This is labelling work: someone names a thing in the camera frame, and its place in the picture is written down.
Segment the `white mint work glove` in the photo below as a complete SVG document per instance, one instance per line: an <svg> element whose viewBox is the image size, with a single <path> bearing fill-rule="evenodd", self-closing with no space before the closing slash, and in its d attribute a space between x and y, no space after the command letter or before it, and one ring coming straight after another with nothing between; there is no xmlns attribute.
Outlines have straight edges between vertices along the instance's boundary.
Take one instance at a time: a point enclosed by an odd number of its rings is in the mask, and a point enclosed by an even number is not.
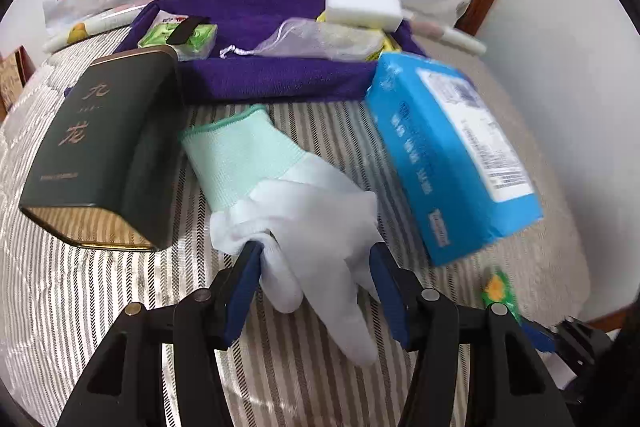
<svg viewBox="0 0 640 427"><path fill-rule="evenodd" d="M378 350L358 291L378 295L369 268L378 198L298 146L254 105L183 132L181 143L210 209L216 251L262 244L260 285L281 313L307 301L343 355L369 366Z"/></svg>

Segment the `brown patterned notebook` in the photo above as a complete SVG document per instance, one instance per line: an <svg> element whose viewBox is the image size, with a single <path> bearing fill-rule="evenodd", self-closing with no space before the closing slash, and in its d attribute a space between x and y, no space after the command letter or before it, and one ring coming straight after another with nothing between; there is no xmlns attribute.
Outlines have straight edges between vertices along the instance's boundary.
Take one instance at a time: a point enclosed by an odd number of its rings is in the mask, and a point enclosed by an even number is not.
<svg viewBox="0 0 640 427"><path fill-rule="evenodd" d="M6 118L21 96L35 66L24 46L2 58L0 67L1 119Z"/></svg>

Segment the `green tissue pack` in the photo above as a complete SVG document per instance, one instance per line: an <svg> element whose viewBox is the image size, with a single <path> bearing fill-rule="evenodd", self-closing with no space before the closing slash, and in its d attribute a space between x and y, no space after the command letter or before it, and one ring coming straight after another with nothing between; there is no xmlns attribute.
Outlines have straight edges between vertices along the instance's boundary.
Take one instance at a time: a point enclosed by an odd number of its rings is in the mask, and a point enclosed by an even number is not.
<svg viewBox="0 0 640 427"><path fill-rule="evenodd" d="M168 46L179 62L205 60L213 51L217 34L217 25L196 24L194 18L187 18L179 25L163 24L150 28L138 41L138 48Z"/></svg>

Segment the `white tomato sachet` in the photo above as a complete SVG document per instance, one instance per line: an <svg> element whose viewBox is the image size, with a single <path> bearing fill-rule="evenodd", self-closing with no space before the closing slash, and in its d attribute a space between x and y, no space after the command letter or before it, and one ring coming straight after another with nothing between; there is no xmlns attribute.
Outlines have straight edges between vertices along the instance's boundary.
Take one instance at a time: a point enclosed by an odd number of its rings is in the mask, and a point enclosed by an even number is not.
<svg viewBox="0 0 640 427"><path fill-rule="evenodd" d="M163 24L179 25L187 18L188 18L187 15L172 14L172 13L160 10L160 12L157 13L157 16L152 21L151 28L157 25L163 25Z"/></svg>

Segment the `white sponge block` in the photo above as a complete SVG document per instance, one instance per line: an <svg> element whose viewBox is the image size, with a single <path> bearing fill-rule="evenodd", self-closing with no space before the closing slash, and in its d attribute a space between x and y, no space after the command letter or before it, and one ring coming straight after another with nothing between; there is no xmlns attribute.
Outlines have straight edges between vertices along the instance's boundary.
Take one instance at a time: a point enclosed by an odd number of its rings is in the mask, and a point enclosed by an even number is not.
<svg viewBox="0 0 640 427"><path fill-rule="evenodd" d="M394 32L402 22L400 0L326 0L326 21L332 24Z"/></svg>

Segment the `rolled patterned paper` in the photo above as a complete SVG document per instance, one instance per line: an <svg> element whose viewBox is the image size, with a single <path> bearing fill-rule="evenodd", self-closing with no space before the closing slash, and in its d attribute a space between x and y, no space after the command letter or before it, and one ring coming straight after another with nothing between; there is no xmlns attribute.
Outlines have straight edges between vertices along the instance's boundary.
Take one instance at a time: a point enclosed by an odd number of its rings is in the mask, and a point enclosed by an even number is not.
<svg viewBox="0 0 640 427"><path fill-rule="evenodd" d="M98 15L82 20L74 26L51 37L42 46L42 52L53 54L76 42L84 41L104 32L129 26L143 10L144 4L130 4L109 9ZM466 53L482 56L487 46L475 37L459 29L436 23L411 11L402 12L414 34L432 41L441 42Z"/></svg>

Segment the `green snack packet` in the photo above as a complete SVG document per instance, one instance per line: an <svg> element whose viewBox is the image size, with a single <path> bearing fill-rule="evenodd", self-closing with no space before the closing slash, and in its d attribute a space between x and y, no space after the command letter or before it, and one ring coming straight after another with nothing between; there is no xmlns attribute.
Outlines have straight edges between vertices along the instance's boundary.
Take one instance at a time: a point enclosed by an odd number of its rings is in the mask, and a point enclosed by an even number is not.
<svg viewBox="0 0 640 427"><path fill-rule="evenodd" d="M480 297L482 297L486 308L494 303L501 303L511 312L516 321L521 322L518 299L516 299L508 274L503 269L499 267L489 267L487 269Z"/></svg>

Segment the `yellow black mesh pouch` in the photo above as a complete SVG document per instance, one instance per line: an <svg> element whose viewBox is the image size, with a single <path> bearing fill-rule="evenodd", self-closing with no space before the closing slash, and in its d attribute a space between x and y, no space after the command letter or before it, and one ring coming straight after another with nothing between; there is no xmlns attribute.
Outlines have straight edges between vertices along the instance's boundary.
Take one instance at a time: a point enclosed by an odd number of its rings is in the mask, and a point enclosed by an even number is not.
<svg viewBox="0 0 640 427"><path fill-rule="evenodd" d="M312 23L311 55L339 62L374 62L384 52L401 46L381 29L330 23L322 13Z"/></svg>

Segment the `dark green tea tin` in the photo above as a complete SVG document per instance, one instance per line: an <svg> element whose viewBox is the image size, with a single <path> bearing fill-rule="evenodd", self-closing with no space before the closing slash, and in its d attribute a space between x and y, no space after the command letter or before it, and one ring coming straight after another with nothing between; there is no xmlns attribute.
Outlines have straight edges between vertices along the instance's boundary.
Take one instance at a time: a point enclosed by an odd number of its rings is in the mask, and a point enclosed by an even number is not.
<svg viewBox="0 0 640 427"><path fill-rule="evenodd" d="M68 245L164 249L182 126L173 49L151 46L101 57L52 120L18 208Z"/></svg>

